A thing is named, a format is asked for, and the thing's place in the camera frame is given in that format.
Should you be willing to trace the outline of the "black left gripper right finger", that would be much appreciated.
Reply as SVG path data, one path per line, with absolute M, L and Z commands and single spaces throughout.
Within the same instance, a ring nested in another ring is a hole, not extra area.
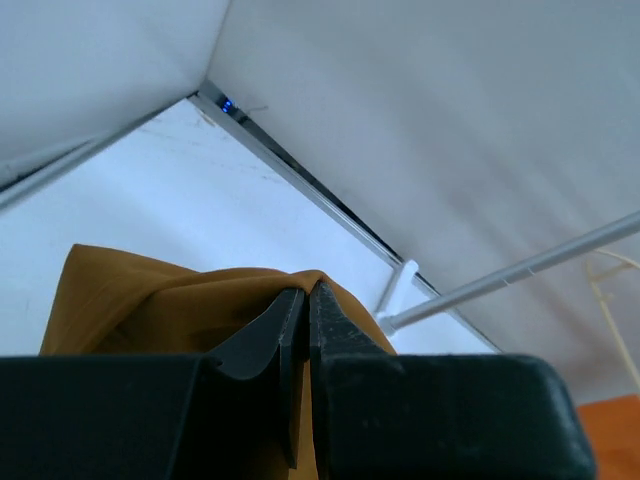
M 321 479 L 394 479 L 390 445 L 397 398 L 396 357 L 343 312 L 331 287 L 314 286 L 309 300 L 313 444 Z

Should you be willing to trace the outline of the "brown trousers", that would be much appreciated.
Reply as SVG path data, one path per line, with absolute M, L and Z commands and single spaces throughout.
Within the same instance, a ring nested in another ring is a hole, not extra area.
M 286 288 L 328 284 L 342 311 L 394 351 L 367 309 L 319 270 L 232 268 L 200 273 L 133 253 L 74 245 L 40 347 L 43 355 L 206 352 L 255 319 Z

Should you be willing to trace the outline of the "orange garment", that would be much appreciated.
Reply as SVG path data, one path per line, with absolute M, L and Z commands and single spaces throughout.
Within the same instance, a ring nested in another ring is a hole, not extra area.
M 639 396 L 629 395 L 582 405 L 585 428 L 601 480 L 639 480 Z

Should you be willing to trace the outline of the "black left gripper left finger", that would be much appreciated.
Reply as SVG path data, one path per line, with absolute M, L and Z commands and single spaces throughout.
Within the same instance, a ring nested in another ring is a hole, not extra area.
M 209 353 L 222 404 L 274 439 L 290 468 L 297 466 L 304 339 L 305 292 L 285 289 Z

